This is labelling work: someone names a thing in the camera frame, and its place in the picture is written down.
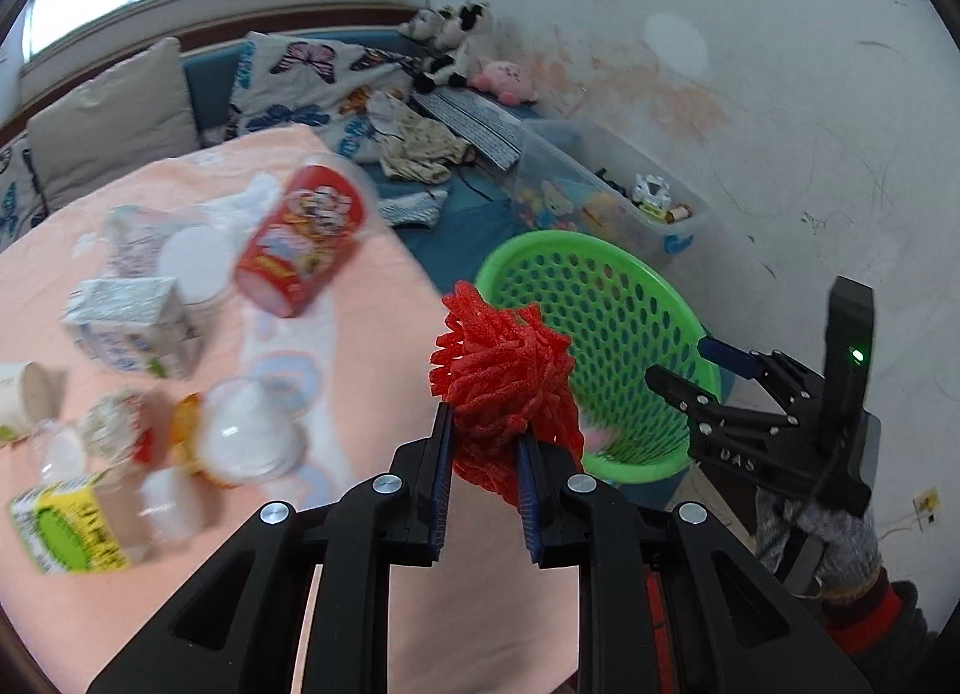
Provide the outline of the grey knit gloved hand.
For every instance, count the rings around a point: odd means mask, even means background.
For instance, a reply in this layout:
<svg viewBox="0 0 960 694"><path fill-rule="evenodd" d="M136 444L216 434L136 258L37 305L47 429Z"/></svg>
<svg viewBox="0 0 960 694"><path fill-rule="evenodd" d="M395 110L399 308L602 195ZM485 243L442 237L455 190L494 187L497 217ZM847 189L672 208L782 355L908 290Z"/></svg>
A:
<svg viewBox="0 0 960 694"><path fill-rule="evenodd" d="M812 577L820 582L825 602L852 603L866 595L882 570L872 515L857 518L844 510L823 509L759 489L757 511L757 557L771 574L781 564L789 533L802 531L823 545Z"/></svg>

